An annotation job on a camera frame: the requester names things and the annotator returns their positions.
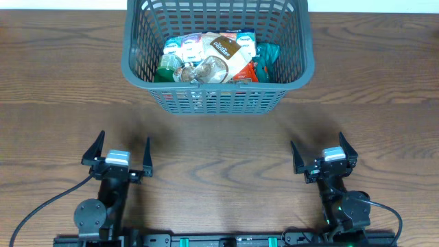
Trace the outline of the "tissue pocket packs bundle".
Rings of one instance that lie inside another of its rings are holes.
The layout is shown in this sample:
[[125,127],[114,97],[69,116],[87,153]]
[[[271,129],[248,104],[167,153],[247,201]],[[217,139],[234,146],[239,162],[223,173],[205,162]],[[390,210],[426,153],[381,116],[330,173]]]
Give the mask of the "tissue pocket packs bundle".
[[[215,31],[215,33],[237,42],[251,57],[256,56],[254,29],[224,30]],[[163,47],[163,53],[176,55],[184,63],[201,62],[204,59],[204,49],[201,45],[202,35],[203,33],[199,32],[168,38]]]

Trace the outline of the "red spaghetti packet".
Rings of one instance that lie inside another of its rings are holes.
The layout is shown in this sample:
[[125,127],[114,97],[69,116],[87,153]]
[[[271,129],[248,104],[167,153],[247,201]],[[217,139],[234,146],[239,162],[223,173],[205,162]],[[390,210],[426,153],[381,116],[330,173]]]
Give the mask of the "red spaghetti packet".
[[250,61],[238,74],[236,74],[233,79],[235,81],[240,82],[256,82],[258,83],[259,80],[257,78],[257,75],[255,73],[254,63],[253,61]]

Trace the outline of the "green tin can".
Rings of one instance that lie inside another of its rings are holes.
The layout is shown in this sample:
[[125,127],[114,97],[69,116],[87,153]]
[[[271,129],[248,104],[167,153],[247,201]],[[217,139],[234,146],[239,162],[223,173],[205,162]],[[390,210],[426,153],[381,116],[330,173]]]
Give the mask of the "green tin can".
[[182,60],[175,54],[164,54],[158,62],[154,82],[175,82],[174,73],[183,66]]

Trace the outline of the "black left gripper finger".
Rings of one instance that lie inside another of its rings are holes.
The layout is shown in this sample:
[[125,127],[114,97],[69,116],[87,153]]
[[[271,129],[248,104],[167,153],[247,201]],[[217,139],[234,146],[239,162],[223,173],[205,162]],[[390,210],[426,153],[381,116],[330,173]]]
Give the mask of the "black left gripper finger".
[[142,168],[143,168],[144,176],[148,176],[148,177],[153,176],[153,164],[152,164],[152,157],[150,153],[150,138],[147,138],[145,151],[143,155]]
[[93,144],[88,148],[82,156],[82,161],[96,161],[101,157],[104,144],[105,131],[102,130]]

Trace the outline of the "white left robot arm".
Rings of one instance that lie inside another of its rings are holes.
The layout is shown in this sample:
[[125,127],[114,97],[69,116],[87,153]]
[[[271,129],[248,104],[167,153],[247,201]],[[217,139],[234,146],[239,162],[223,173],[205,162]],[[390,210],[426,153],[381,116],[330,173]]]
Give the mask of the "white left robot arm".
[[130,153],[110,150],[102,156],[105,132],[101,131],[82,156],[81,164],[90,167],[89,177],[100,182],[96,199],[84,200],[74,212],[78,228],[76,246],[137,246],[136,231],[124,230],[122,217],[131,184],[141,184],[153,175],[150,140],[146,141],[142,169],[132,169]]

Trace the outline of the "beige bread bag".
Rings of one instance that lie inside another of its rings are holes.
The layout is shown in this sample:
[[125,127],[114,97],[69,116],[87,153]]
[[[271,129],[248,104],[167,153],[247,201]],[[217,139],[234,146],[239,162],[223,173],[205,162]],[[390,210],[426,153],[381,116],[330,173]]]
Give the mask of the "beige bread bag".
[[204,59],[183,63],[174,73],[176,82],[228,83],[252,60],[237,42],[213,32],[203,33],[201,45]]

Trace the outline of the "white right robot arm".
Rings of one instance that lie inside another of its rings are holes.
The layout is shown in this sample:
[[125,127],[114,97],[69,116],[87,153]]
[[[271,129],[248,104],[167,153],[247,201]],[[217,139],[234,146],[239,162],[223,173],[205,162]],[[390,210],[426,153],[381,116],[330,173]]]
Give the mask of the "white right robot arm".
[[305,163],[294,143],[294,173],[303,174],[307,184],[318,186],[327,229],[322,238],[333,242],[343,234],[363,231],[370,225],[370,199],[367,193],[348,191],[343,179],[350,176],[357,164],[358,153],[345,136],[339,133],[339,145],[322,151],[322,156]]

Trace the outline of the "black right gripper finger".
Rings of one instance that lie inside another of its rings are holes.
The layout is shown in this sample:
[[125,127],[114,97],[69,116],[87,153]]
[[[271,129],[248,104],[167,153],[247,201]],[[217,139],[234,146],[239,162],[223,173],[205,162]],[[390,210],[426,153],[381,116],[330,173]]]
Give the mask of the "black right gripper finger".
[[290,141],[292,146],[294,173],[303,174],[305,170],[305,163],[293,141]]
[[340,141],[340,146],[342,147],[348,162],[349,163],[356,163],[357,159],[358,159],[358,153],[350,145],[350,143],[346,140],[346,138],[342,132],[339,132],[339,141]]

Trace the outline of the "green snack multipack bag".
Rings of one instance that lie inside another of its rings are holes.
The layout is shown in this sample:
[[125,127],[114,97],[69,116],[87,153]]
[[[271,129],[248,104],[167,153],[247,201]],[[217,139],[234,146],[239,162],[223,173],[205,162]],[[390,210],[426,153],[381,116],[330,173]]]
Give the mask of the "green snack multipack bag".
[[252,58],[255,74],[260,83],[270,83],[274,77],[274,64],[281,47],[274,43],[257,43],[256,56]]

